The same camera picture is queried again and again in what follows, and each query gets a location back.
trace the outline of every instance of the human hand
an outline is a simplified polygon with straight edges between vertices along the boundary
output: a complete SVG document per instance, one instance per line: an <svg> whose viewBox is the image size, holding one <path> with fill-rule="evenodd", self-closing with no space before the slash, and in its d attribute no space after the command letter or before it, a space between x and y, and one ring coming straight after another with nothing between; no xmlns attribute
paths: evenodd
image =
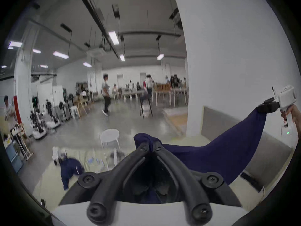
<svg viewBox="0 0 301 226"><path fill-rule="evenodd" d="M297 132L299 138L301 137L301 112L298 110L298 108L295 105L290 106L286 112L281 113L281 117L284 119L284 123L286 123L287 119L286 116L288 114L292 114L293 122L296 124Z"/></svg>

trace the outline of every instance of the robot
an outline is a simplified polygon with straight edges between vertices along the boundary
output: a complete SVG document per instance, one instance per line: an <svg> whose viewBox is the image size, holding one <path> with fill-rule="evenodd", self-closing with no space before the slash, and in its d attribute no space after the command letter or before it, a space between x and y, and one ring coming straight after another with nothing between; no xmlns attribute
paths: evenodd
<svg viewBox="0 0 301 226"><path fill-rule="evenodd" d="M30 112L30 120L32 122L32 136L34 137L34 139L40 139L47 134L45 126L43 125L43 123L41 123L40 119L37 117L37 114L33 111Z"/></svg>
<svg viewBox="0 0 301 226"><path fill-rule="evenodd" d="M60 121L52 114L52 104L49 100L46 100L46 109L47 109L47 113L53 119L52 121L47 121L46 126L49 129L55 129L60 125Z"/></svg>

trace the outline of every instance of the white wall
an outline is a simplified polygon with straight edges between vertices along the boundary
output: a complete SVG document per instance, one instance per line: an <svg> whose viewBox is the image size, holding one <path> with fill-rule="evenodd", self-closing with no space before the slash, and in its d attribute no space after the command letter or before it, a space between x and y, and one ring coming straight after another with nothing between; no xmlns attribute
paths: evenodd
<svg viewBox="0 0 301 226"><path fill-rule="evenodd" d="M181 79L185 77L185 67L167 66L167 69L168 67L170 69L170 72L168 71L167 75L176 73ZM131 66L102 70L101 78L103 78L103 75L105 73L109 75L108 84L111 89L110 92L112 92L113 85L117 85L118 74L123 74L123 87L125 87L125 85L129 83L130 80L132 80L132 83L134 83L134 85L136 85L137 81L140 83L140 73L150 74L155 82L165 83L165 66L161 65Z"/></svg>
<svg viewBox="0 0 301 226"><path fill-rule="evenodd" d="M83 66L86 59L80 59L68 65L62 66L56 71L56 84L66 88L67 95L72 93L75 96L76 82L87 82L88 67Z"/></svg>
<svg viewBox="0 0 301 226"><path fill-rule="evenodd" d="M265 0L176 0L184 28L189 74L187 135L200 132L207 105L244 119L273 96L272 86L291 84L301 103L295 56ZM280 112L267 115L264 130L280 134Z"/></svg>

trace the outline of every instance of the concrete floor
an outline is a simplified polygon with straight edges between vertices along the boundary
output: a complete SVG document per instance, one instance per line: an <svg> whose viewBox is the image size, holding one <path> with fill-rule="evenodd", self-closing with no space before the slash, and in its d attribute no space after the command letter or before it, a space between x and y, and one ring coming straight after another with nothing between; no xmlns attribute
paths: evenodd
<svg viewBox="0 0 301 226"><path fill-rule="evenodd" d="M180 99L178 104L185 105L184 99ZM94 109L88 115L83 115L78 121L70 120L56 129L55 134L48 134L40 141L33 139L30 147L34 155L23 165L18 175L26 188L32 193L36 184L46 167L52 161L52 147L73 149L87 149L100 147L100 133L109 128L119 130L119 144L121 149L134 149L133 137L140 132L150 134L153 137L161 139L162 142L170 141L178 137L177 133L166 122L162 114L162 109L169 107L165 100L155 105L152 104L153 117L143 119L140 116L140 104L133 99L132 102L124 103L123 100L114 102L112 100L109 111L110 115L106 117L103 113L103 101L96 102Z"/></svg>

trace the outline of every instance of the chair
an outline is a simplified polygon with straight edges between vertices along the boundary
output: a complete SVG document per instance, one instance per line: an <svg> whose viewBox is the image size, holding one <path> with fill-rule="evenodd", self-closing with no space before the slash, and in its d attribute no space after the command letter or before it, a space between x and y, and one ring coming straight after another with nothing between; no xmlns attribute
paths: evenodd
<svg viewBox="0 0 301 226"><path fill-rule="evenodd" d="M140 105L141 105L141 111L140 111L140 116L142 113L142 116L144 118L144 114L143 114L143 108L142 108L142 104L143 104L143 100L148 100L148 104L150 105L150 112L151 112L151 116L153 116L153 111L151 109L151 95L149 94L144 94L140 97Z"/></svg>
<svg viewBox="0 0 301 226"><path fill-rule="evenodd" d="M80 119L80 114L79 114L79 111L78 111L78 108L76 105L72 106L71 108L71 116L72 118L75 120L75 117L79 118Z"/></svg>
<svg viewBox="0 0 301 226"><path fill-rule="evenodd" d="M111 142L111 141L117 141L118 148L120 150L118 137L119 137L119 131L116 129L107 129L107 130L103 131L100 134L100 142L101 142L103 150L104 150L103 144L106 143L107 147L108 147L108 142ZM103 153L104 153L104 157L106 159L107 169L109 170L106 153L105 153L105 151ZM116 161L117 156L115 154L117 154L116 150L114 150L114 164L116 165L117 164L117 161Z"/></svg>

